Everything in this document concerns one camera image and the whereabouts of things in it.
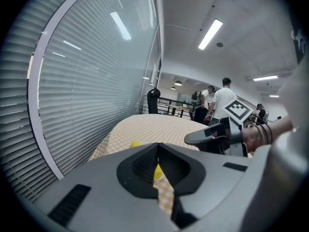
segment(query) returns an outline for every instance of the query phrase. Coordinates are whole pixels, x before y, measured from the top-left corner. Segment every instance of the black metal railing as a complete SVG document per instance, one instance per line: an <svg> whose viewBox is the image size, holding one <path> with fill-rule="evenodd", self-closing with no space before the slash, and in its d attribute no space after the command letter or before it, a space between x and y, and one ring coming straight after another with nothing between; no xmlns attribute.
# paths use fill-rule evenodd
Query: black metal railing
<svg viewBox="0 0 309 232"><path fill-rule="evenodd" d="M160 114L172 114L174 112L175 116L178 117L184 117L187 119L193 119L194 114L195 114L195 105L192 105L190 103L186 103L183 101L175 101L167 98L160 97L158 98L158 112ZM174 109L171 106L177 106L177 107L184 107L190 109L190 111L186 110L178 110ZM148 103L147 103L147 98L142 99L140 103L140 109L139 109L139 114L147 114L148 111Z"/></svg>

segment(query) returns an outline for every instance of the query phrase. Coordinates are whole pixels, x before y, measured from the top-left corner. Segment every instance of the yellow ball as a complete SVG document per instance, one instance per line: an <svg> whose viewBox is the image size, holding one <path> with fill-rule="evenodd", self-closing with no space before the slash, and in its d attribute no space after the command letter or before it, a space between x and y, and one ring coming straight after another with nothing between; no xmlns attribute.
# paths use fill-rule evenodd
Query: yellow ball
<svg viewBox="0 0 309 232"><path fill-rule="evenodd" d="M139 141L133 141L130 145L130 148L141 146L142 144Z"/></svg>
<svg viewBox="0 0 309 232"><path fill-rule="evenodd" d="M154 180L160 179L162 174L163 174L163 171L162 171L160 165L158 164L155 171L154 171Z"/></svg>

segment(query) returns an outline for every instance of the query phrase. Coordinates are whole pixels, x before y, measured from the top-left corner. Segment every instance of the black chair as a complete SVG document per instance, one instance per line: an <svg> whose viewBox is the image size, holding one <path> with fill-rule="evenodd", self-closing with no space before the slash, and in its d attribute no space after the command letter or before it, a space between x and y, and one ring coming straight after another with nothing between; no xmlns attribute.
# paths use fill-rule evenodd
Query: black chair
<svg viewBox="0 0 309 232"><path fill-rule="evenodd" d="M158 98L161 93L157 88L150 90L147 94L148 111L150 114L158 114Z"/></svg>

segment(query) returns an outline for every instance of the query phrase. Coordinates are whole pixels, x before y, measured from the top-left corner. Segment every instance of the table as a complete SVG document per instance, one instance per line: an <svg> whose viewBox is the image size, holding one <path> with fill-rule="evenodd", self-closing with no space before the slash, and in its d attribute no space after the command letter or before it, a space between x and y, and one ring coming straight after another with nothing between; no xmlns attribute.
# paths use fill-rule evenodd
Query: table
<svg viewBox="0 0 309 232"><path fill-rule="evenodd" d="M184 142L186 134L205 129L207 126L191 120L159 114L133 115L119 122L98 145L90 160L128 149L134 140L142 144L168 143L198 150ZM174 190L165 176L154 182L159 192L159 206L171 215Z"/></svg>
<svg viewBox="0 0 309 232"><path fill-rule="evenodd" d="M190 112L191 109L190 108L186 108L186 107L182 107L182 106L176 106L176 105L168 105L169 108L172 107L173 110L172 110L172 115L175 115L175 112L176 112L176 109L177 110L181 110L181 113L180 113L180 118L183 116L183 112L184 111L187 111L187 112Z"/></svg>

